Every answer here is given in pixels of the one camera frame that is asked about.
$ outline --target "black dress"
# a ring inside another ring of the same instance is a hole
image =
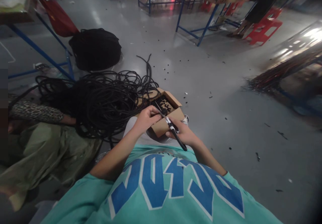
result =
[[[249,12],[245,20],[250,23],[259,23],[275,2],[276,0],[258,0],[257,4]]]

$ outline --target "gray concrete floor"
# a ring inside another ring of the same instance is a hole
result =
[[[286,39],[317,17],[284,10],[279,17],[282,27],[262,47],[227,38],[226,31],[208,33],[196,47],[196,40],[182,30],[175,33],[179,7],[173,9],[173,5],[156,6],[149,16],[137,0],[58,2],[79,29],[104,28],[120,39],[124,59],[114,71],[128,69],[144,75],[145,64],[136,55],[147,58],[152,53],[153,79],[181,101],[190,128],[215,158],[282,222],[308,222],[321,185],[321,133],[274,99],[244,91],[242,86],[274,62],[269,59]],[[241,18],[250,7],[245,4]],[[185,9],[181,24],[190,29],[204,27],[209,14],[197,9],[197,4],[193,11]],[[18,27],[54,60],[64,61],[64,51],[42,24]],[[5,26],[0,26],[0,41],[16,59],[8,66],[9,74],[46,62]],[[2,46],[0,55],[4,63],[11,60]],[[8,88],[26,88],[33,81],[33,76],[11,80]]]

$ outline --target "black bag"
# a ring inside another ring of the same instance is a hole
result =
[[[105,70],[119,62],[118,38],[104,29],[81,30],[70,39],[76,65],[80,70]]]

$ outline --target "black scissors handle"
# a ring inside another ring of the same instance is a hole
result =
[[[173,133],[175,139],[178,141],[178,143],[180,144],[181,148],[184,150],[184,151],[187,151],[187,147],[181,142],[180,138],[178,137],[177,135],[177,132],[175,131],[174,127],[173,126],[170,126],[170,130],[171,132]]]

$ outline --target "scissors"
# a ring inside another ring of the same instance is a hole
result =
[[[166,123],[168,124],[168,126],[170,128],[170,131],[173,133],[175,139],[178,141],[178,143],[180,144],[181,148],[184,151],[187,151],[187,147],[181,142],[180,138],[178,137],[177,131],[174,128],[175,125],[170,121],[170,119],[167,116],[165,116],[164,114],[162,114],[159,105],[157,104],[157,102],[155,102],[155,103],[156,103],[156,105],[157,105],[157,107],[159,109],[159,112],[160,112],[161,116],[164,117]]]

